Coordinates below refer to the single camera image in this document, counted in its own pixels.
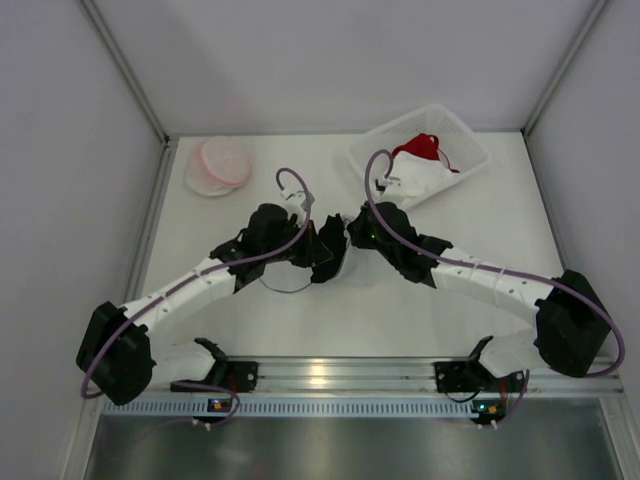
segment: white table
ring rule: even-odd
[[[492,152],[493,162],[412,209],[413,225],[494,263],[559,275],[560,260],[521,135],[478,137]],[[354,138],[237,137],[252,157],[254,174],[245,187],[218,198],[201,197],[185,185],[185,165],[202,139],[182,138],[144,292],[184,274],[234,237],[260,203],[279,203],[274,174],[280,166],[293,167],[307,181],[316,197],[313,218],[318,227],[327,214],[356,214],[364,192],[343,154]],[[286,181],[295,185],[292,179]],[[278,294],[255,282],[205,308],[170,340],[205,336],[230,355],[450,356],[467,355],[480,338],[524,325],[473,299],[411,284],[381,257],[371,258],[368,278],[356,272],[350,280],[313,285],[296,294]]]

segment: perforated metal strip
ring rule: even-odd
[[[212,410],[210,398],[144,397],[117,407],[106,402],[103,415],[221,416]],[[471,402],[446,399],[369,398],[265,398],[244,397],[239,417],[343,417],[343,418],[470,418]]]

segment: plastic bin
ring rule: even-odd
[[[491,160],[489,150],[478,142],[471,129],[442,105],[427,105],[365,133],[356,143],[347,147],[347,158],[364,179],[367,162],[376,150],[385,148],[392,151],[420,133],[436,135],[440,139],[440,149],[449,158],[451,166],[460,173],[420,196],[405,198],[399,205],[405,210],[463,181]],[[386,168],[386,159],[378,160],[372,170],[372,181],[382,175]]]

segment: white cloth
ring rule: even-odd
[[[400,179],[409,197],[419,197],[448,182],[454,175],[442,162],[416,157],[408,152],[396,155],[391,172],[391,176]]]

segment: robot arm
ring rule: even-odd
[[[153,338],[162,338],[206,305],[258,279],[268,263],[289,261],[306,268],[332,259],[312,222],[291,247],[277,255],[269,254],[299,234],[304,227],[301,220],[312,203],[303,192],[285,193],[284,207],[260,205],[246,229],[179,279],[120,307],[107,302],[94,311],[76,363],[89,372],[101,349],[113,342],[97,360],[91,380],[115,404],[128,403],[149,386],[176,380],[217,384],[220,372],[214,367],[226,356],[215,344],[196,339],[186,345],[160,346]],[[112,340],[118,330],[122,332]]]
[[[366,203],[347,226],[356,248],[377,250],[407,280],[432,288],[453,290],[507,310],[530,327],[512,335],[480,340],[467,365],[476,383],[490,383],[513,372],[549,366],[565,375],[587,374],[610,327],[589,308],[552,286],[504,275],[504,269],[479,269],[491,265],[454,247],[450,242],[420,235],[407,215],[391,202],[377,204],[378,211],[401,237],[443,259],[472,263],[461,268],[423,256],[394,239],[378,222]],[[602,306],[579,273],[566,271],[556,279]]]

